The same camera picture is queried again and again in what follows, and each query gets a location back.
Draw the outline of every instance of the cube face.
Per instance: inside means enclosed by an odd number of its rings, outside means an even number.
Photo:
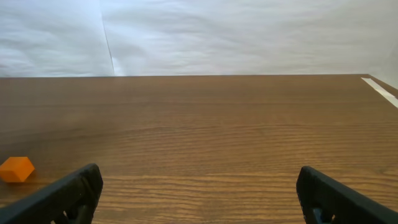
[[[0,166],[0,177],[5,182],[23,182],[34,169],[28,157],[10,157]]]

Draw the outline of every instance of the white tape strip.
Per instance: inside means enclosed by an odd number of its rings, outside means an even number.
[[[371,87],[374,88],[377,92],[379,92],[382,96],[385,97],[390,103],[392,103],[396,108],[398,108],[398,100],[394,95],[391,93],[387,92],[383,87],[381,87],[379,84],[374,82],[371,78],[362,78],[367,84],[369,84]]]

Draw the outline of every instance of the orange block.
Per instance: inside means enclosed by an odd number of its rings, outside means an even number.
[[[0,177],[5,182],[23,182],[33,170],[28,157],[10,157],[0,166]]]

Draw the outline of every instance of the white sheet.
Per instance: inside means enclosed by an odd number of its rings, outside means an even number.
[[[0,1],[0,77],[113,75],[95,0]]]
[[[372,73],[396,0],[101,0],[116,75]]]

